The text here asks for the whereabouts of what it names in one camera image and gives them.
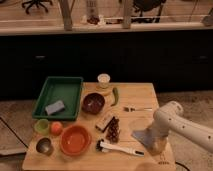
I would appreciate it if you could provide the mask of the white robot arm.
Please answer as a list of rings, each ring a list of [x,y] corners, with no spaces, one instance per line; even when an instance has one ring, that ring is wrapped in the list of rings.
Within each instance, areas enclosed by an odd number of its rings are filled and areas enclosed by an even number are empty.
[[[153,114],[152,134],[167,137],[172,130],[213,153],[213,129],[184,119],[182,114],[183,107],[176,101],[159,107]]]

